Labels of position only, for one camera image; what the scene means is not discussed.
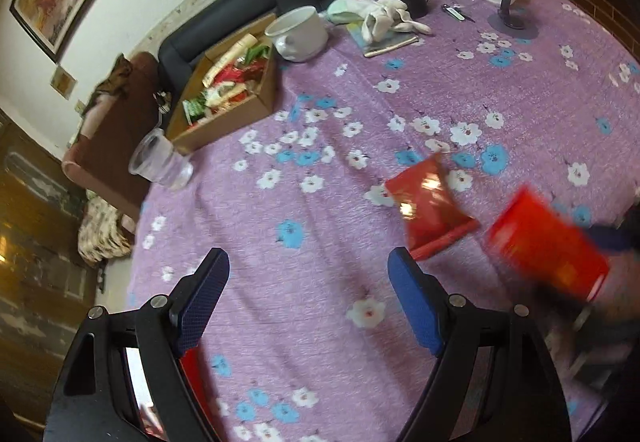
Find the blurry red package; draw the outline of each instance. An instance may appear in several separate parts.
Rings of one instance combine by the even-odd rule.
[[[400,208],[407,248],[416,261],[444,250],[480,226],[454,202],[439,153],[405,169],[385,186]]]
[[[487,233],[497,251],[524,276],[590,301],[609,266],[579,228],[563,222],[528,187],[522,187]]]

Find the blue gripper pad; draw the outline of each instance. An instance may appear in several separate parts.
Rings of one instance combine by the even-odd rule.
[[[198,345],[228,279],[229,256],[221,248],[212,248],[196,272],[184,276],[171,292],[174,304],[169,318],[178,331],[176,356]]]
[[[442,354],[447,330],[447,293],[433,276],[423,273],[404,247],[386,262],[391,285],[420,346]]]

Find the cardboard box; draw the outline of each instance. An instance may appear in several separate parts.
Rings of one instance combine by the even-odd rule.
[[[189,154],[202,146],[219,139],[222,136],[244,128],[249,124],[268,117],[273,113],[276,102],[277,86],[276,72],[277,61],[271,47],[267,66],[260,80],[257,95],[251,95],[226,112],[219,112],[211,120],[189,128],[189,123],[182,109],[182,102],[185,99],[194,99],[203,90],[202,78],[214,65],[216,60],[229,50],[245,34],[253,34],[261,43],[271,45],[271,41],[264,35],[264,31],[276,19],[274,14],[269,14],[257,21],[234,32],[219,43],[216,43],[207,50],[204,57],[198,63],[191,79],[184,87],[172,115],[166,137],[174,143],[175,148],[181,154]]]

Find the clear plastic cup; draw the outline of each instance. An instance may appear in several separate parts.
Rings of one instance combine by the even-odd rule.
[[[151,182],[182,189],[193,174],[193,164],[174,149],[162,130],[155,128],[142,139],[129,161],[129,173]]]

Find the white mug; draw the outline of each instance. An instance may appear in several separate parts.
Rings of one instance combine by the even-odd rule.
[[[283,14],[264,31],[287,61],[302,63],[318,55],[329,35],[316,8],[302,6]]]

